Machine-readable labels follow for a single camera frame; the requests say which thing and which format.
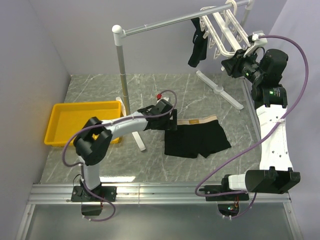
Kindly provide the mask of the white clip hanger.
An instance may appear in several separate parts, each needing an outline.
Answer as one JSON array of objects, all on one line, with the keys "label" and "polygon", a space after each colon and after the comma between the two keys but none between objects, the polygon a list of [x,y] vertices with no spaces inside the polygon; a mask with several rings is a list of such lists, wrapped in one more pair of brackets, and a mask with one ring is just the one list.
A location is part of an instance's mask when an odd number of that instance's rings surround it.
[{"label": "white clip hanger", "polygon": [[233,10],[227,9],[212,14],[220,32],[214,28],[214,24],[208,15],[203,15],[199,18],[200,29],[204,31],[203,37],[208,39],[208,48],[215,48],[213,54],[214,59],[220,56],[231,58],[236,51],[241,49],[246,50],[253,46],[253,44],[249,42],[249,36],[244,30],[244,25],[247,22],[254,3],[251,1],[245,6],[244,16],[240,22],[236,19],[238,11],[236,2],[228,0],[225,3],[232,4]]}]

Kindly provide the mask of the black underwear with beige waistband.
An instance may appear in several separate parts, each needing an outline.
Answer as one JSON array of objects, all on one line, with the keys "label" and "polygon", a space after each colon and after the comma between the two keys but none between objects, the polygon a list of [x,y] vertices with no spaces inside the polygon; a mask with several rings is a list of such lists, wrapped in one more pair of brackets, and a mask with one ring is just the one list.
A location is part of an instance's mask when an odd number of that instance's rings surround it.
[{"label": "black underwear with beige waistband", "polygon": [[180,158],[207,158],[231,147],[216,115],[179,119],[176,130],[164,133],[164,154]]}]

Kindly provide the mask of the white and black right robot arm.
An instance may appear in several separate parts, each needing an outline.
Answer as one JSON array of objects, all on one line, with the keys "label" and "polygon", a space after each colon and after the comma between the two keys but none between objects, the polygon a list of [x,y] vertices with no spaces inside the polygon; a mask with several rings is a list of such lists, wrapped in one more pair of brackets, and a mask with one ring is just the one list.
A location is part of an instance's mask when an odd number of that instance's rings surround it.
[{"label": "white and black right robot arm", "polygon": [[228,183],[220,187],[226,200],[233,199],[238,191],[283,194],[301,181],[301,174],[294,171],[289,157],[283,118],[288,112],[288,100],[280,80],[289,57],[278,49],[267,50],[259,62],[257,57],[256,52],[246,54],[239,49],[233,57],[221,62],[230,77],[244,77],[251,82],[251,98],[262,140],[259,169],[229,175]]}]

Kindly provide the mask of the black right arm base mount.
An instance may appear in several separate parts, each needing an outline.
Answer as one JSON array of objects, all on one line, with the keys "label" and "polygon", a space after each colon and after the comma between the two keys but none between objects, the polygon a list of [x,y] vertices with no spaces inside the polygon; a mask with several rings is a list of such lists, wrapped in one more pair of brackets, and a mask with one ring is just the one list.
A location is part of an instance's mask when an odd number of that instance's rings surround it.
[{"label": "black right arm base mount", "polygon": [[223,189],[221,185],[205,185],[199,189],[200,193],[205,194],[206,202],[231,202],[248,201],[249,194],[241,191]]}]

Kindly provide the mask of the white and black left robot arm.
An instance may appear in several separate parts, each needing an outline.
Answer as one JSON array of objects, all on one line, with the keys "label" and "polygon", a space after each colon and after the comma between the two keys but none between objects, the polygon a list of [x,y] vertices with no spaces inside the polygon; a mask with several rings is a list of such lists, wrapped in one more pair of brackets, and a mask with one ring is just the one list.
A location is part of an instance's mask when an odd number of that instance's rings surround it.
[{"label": "white and black left robot arm", "polygon": [[113,120],[90,118],[83,132],[73,141],[80,162],[83,195],[89,201],[96,201],[101,195],[100,162],[106,156],[111,142],[133,132],[147,130],[175,131],[178,111],[165,99],[155,105],[141,108],[132,114]]}]

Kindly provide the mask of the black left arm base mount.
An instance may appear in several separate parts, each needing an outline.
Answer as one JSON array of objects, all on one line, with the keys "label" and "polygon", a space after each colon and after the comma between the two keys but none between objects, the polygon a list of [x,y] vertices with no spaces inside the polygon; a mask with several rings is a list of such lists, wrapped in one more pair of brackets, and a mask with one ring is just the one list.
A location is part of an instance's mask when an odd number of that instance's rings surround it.
[{"label": "black left arm base mount", "polygon": [[[99,186],[97,189],[92,190],[92,192],[104,198],[110,202],[114,202],[116,200],[117,195],[117,187],[116,186]],[[92,196],[84,186],[76,185],[73,187],[71,198],[71,202],[99,202],[101,201],[99,198]]]}]

